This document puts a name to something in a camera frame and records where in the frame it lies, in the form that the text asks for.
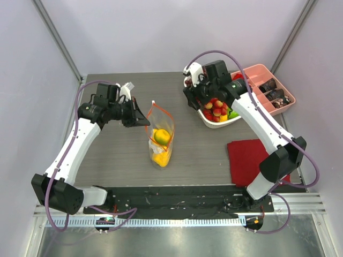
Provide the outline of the purple grape bunch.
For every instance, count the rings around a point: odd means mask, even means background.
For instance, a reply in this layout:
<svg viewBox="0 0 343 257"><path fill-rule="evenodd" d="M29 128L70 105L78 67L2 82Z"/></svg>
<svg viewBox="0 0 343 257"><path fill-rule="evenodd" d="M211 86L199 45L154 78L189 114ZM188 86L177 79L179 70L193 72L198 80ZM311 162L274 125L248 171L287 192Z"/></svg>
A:
<svg viewBox="0 0 343 257"><path fill-rule="evenodd" d="M193 83L192 83L192 78L191 76L187 76L184 78L184 87L185 88L191 88L193 86Z"/></svg>

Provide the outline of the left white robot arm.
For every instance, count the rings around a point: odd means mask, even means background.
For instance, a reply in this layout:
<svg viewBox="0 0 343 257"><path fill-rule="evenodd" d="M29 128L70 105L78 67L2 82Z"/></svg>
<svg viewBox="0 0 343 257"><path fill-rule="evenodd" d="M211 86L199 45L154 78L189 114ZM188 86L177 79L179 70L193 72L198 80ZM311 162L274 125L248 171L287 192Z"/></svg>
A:
<svg viewBox="0 0 343 257"><path fill-rule="evenodd" d="M41 205L69 215L89 206L96 206L104 214L113 210L114 200L104 187L74 186L79 167L103 127L112 120L119 120L125 127L150 125L131 95L133 83L121 86L98 81L96 85L91 99L77 105L72 131L53 163L31 180Z"/></svg>

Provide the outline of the dark patterned cup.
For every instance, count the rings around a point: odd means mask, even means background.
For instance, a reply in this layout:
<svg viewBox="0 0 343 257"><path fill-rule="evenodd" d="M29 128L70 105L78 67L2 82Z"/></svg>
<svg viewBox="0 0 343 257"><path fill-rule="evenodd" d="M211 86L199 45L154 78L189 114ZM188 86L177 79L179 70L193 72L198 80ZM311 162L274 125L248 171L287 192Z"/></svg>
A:
<svg viewBox="0 0 343 257"><path fill-rule="evenodd" d="M284 96L284 90L283 89L274 89L270 91L268 94L265 95L266 98L271 102L274 100L277 100Z"/></svg>

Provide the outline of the white fruit basket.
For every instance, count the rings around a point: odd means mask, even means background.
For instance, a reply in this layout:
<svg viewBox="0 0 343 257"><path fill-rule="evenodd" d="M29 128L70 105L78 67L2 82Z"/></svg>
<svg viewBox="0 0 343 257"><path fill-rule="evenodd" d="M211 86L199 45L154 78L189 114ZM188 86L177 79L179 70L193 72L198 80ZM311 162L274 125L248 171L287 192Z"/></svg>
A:
<svg viewBox="0 0 343 257"><path fill-rule="evenodd" d="M206 87L195 87L191 76L184 78L183 93L188 106L195 109L204 124L210 129L218 129L232 124L241 117L217 97L210 96Z"/></svg>

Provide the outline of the green ball with black marks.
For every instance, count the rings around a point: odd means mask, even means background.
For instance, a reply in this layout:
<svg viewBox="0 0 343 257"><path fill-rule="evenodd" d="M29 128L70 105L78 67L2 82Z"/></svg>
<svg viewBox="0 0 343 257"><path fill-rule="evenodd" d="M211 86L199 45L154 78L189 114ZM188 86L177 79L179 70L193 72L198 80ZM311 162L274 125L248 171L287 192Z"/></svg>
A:
<svg viewBox="0 0 343 257"><path fill-rule="evenodd" d="M238 116L239 116L239 114L238 114L236 111L234 111L234 110L231 109L231 108L228 109L228 112L227 112L227 118L228 118L228 120L233 119L233 118L236 118L236 117L238 117Z"/></svg>

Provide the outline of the floral patterned cup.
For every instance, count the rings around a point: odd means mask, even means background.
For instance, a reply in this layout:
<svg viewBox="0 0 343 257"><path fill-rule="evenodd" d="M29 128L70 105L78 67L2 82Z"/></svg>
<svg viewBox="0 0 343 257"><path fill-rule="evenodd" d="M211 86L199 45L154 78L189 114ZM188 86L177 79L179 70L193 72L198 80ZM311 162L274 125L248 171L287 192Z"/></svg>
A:
<svg viewBox="0 0 343 257"><path fill-rule="evenodd" d="M272 105L276 109L280 109L282 107L289 105L290 103L291 103L290 99L288 97L284 96L284 97L281 97L281 98L275 100L274 102L272 102Z"/></svg>

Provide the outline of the red folded cloth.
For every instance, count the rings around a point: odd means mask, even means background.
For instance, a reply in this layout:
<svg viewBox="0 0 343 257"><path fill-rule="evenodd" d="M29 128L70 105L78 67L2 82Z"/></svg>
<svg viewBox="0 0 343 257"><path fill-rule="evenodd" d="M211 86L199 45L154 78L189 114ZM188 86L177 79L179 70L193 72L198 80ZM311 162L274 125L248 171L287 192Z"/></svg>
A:
<svg viewBox="0 0 343 257"><path fill-rule="evenodd" d="M259 164L268 157L259 139L227 144L230 175L237 187L247 187L259 174Z"/></svg>

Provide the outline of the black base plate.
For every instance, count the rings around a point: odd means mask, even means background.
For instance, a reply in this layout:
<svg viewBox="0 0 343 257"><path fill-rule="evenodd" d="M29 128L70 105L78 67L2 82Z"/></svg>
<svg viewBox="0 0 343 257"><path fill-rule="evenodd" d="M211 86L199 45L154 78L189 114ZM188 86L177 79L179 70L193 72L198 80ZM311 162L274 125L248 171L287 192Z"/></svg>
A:
<svg viewBox="0 0 343 257"><path fill-rule="evenodd" d="M123 213L136 208L135 219L214 220L237 218L242 213L272 213L270 196L251 199L233 185L109 187L99 210Z"/></svg>

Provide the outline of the clear orange zip top bag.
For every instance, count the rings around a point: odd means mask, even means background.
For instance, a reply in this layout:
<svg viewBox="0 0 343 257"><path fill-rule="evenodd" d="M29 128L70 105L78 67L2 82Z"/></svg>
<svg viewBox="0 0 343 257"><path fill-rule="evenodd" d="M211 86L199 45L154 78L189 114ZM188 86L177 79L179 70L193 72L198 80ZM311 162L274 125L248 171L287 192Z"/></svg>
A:
<svg viewBox="0 0 343 257"><path fill-rule="evenodd" d="M175 123L172 115L152 101L147 119L150 126L145 126L151 161L160 168L165 168L171 158Z"/></svg>

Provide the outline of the pink compartment tray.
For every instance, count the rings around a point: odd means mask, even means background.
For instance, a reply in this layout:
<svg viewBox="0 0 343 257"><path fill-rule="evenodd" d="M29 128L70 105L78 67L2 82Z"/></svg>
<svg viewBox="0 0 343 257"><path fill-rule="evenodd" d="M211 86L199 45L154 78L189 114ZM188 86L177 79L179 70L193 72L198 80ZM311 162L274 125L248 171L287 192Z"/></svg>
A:
<svg viewBox="0 0 343 257"><path fill-rule="evenodd" d="M263 64L243 69L259 102L272 115L285 112L295 104L295 97Z"/></svg>

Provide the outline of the red item in tray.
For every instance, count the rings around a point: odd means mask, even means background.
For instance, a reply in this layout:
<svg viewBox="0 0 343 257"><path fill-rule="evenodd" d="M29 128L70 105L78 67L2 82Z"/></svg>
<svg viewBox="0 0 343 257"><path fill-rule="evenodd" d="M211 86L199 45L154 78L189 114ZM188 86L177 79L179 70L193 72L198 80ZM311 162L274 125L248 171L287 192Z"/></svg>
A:
<svg viewBox="0 0 343 257"><path fill-rule="evenodd" d="M241 73L237 73L232 77L232 80L244 79Z"/></svg>

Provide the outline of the red strawberry cluster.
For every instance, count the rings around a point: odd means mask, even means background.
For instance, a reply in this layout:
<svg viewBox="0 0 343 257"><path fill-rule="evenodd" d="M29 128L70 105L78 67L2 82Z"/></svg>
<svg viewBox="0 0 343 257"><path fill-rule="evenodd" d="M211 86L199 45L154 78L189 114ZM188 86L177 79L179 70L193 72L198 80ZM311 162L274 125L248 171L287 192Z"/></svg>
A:
<svg viewBox="0 0 343 257"><path fill-rule="evenodd" d="M207 120L215 123L221 123L228 120L228 109L229 107L227 104L217 98L213 98L204 105L202 113Z"/></svg>

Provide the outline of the brown patterned cup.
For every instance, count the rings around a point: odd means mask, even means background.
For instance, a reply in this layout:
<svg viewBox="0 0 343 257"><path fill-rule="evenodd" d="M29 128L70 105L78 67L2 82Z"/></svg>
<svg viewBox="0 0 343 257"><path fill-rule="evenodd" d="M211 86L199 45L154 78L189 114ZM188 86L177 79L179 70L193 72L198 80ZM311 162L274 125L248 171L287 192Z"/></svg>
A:
<svg viewBox="0 0 343 257"><path fill-rule="evenodd" d="M277 87L276 81L274 78L269 79L267 82L259 86L259 89L262 93L269 92L274 90Z"/></svg>

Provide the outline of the yellow mango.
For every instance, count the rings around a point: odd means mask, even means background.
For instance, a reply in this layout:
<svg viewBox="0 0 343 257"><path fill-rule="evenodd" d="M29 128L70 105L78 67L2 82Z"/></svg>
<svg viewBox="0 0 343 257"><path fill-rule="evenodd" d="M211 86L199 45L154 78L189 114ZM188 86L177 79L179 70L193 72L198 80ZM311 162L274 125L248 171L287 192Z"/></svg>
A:
<svg viewBox="0 0 343 257"><path fill-rule="evenodd" d="M160 167L166 167L170 160L170 152L153 153L152 161Z"/></svg>

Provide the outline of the yellow green orange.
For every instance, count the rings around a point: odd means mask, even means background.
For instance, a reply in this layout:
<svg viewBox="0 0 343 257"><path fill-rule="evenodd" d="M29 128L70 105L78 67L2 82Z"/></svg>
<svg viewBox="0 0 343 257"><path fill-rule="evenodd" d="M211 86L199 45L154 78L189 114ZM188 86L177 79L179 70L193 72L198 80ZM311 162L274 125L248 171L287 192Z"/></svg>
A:
<svg viewBox="0 0 343 257"><path fill-rule="evenodd" d="M156 129L154 130L153 139L159 145L167 146L171 139L171 135L165 129Z"/></svg>

